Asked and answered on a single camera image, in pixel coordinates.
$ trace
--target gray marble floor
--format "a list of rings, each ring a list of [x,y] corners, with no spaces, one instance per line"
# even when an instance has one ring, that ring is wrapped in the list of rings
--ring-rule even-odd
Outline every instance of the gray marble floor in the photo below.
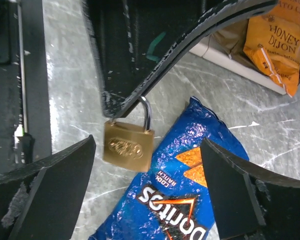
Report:
[[[97,145],[72,240],[86,240],[97,229],[135,175],[102,161],[106,119],[80,1],[43,0],[53,151],[88,134],[93,134]],[[156,145],[190,96],[199,98],[232,128],[252,162],[300,180],[300,88],[293,98],[281,96],[188,53],[147,96]],[[141,106],[125,121],[141,125]],[[208,238],[219,239],[215,226]]]

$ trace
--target brass padlock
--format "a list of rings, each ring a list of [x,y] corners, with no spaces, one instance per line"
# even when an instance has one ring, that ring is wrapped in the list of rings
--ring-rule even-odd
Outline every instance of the brass padlock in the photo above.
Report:
[[[128,170],[147,172],[151,166],[155,132],[150,129],[151,106],[144,96],[139,100],[144,108],[143,126],[114,119],[104,124],[103,160]]]

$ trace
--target honey dijon chip bag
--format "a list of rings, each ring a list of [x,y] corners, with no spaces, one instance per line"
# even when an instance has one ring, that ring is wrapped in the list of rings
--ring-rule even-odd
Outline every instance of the honey dijon chip bag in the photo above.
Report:
[[[190,168],[202,164],[200,147],[195,147],[189,151],[180,153],[175,158]]]
[[[300,0],[280,0],[269,13],[250,18],[243,52],[294,96],[300,70]]]

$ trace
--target doritos bag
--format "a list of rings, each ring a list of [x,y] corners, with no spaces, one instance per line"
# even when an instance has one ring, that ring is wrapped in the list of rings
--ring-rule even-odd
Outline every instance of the doritos bag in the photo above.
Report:
[[[215,220],[199,145],[209,138],[248,160],[226,125],[194,97],[89,240],[204,240]]]
[[[294,96],[300,70],[300,0],[280,0],[268,14],[250,18],[243,51],[262,73]]]

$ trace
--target green mark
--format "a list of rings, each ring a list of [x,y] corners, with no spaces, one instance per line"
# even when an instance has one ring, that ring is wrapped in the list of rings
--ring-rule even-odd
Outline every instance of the green mark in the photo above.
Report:
[[[159,36],[157,36],[149,45],[148,51],[146,52],[146,58],[151,60],[151,61],[155,61],[156,63],[158,63],[160,61],[160,58],[158,56],[154,56],[153,53],[155,51],[156,46],[158,45],[158,43],[160,43],[160,41],[165,37],[166,32],[162,32],[160,33]]]

